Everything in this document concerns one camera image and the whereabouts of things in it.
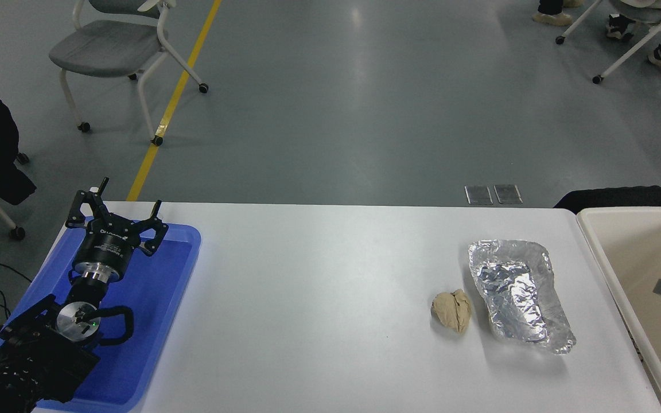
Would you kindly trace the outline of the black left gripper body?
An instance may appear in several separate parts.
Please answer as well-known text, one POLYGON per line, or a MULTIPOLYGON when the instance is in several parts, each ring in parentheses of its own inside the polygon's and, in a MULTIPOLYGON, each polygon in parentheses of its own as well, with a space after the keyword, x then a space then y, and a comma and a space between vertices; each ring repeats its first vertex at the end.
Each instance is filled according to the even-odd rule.
POLYGON ((87 223, 86 235, 74 259, 74 269, 85 271, 97 264, 113 271, 126 271, 134 250, 141 243, 133 228, 106 219, 92 219, 87 223))

